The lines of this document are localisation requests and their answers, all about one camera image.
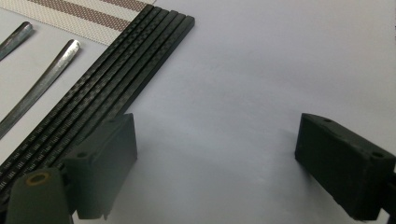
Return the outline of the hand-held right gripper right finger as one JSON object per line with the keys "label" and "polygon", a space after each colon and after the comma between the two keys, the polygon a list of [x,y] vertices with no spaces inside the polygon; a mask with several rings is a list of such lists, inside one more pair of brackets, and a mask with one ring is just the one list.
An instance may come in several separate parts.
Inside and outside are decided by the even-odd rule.
{"label": "hand-held right gripper right finger", "polygon": [[396,156],[318,115],[301,115],[295,159],[349,216],[396,221]]}

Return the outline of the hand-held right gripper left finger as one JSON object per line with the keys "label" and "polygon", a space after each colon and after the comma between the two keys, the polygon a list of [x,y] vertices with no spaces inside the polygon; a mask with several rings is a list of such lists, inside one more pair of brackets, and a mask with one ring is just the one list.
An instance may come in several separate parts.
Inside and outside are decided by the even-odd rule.
{"label": "hand-held right gripper left finger", "polygon": [[134,116],[100,125],[64,157],[78,217],[107,217],[137,160]]}

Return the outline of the row of black chopsticks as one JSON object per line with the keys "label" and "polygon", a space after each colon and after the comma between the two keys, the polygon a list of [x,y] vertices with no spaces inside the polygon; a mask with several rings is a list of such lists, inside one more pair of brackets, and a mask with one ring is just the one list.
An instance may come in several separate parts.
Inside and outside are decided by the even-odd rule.
{"label": "row of black chopsticks", "polygon": [[191,16],[146,6],[0,164],[0,204],[20,176],[60,167],[70,148],[124,113],[194,24]]}

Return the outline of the silver metal spoon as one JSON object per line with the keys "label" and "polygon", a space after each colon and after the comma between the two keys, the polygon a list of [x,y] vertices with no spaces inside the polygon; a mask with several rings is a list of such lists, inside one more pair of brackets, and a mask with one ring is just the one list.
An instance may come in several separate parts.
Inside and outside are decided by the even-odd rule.
{"label": "silver metal spoon", "polygon": [[25,41],[33,32],[33,25],[24,21],[11,35],[0,44],[0,61]]}
{"label": "silver metal spoon", "polygon": [[0,139],[3,138],[35,102],[46,92],[64,69],[73,61],[80,49],[76,39],[70,39],[32,88],[16,103],[0,121]]}

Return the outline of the light blue table mat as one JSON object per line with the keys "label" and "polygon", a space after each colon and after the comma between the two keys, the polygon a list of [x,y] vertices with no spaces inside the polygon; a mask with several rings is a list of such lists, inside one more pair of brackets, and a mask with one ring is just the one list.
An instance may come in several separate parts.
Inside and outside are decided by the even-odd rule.
{"label": "light blue table mat", "polygon": [[195,24],[132,103],[138,159],[108,218],[359,222],[295,160],[304,113],[396,155],[396,0],[157,0]]}

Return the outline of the striped woven placemat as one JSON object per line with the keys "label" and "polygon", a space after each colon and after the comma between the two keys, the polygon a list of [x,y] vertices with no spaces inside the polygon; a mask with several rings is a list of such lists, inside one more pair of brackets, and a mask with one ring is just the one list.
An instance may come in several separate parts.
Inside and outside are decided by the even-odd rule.
{"label": "striped woven placemat", "polygon": [[0,0],[0,8],[109,46],[157,0]]}

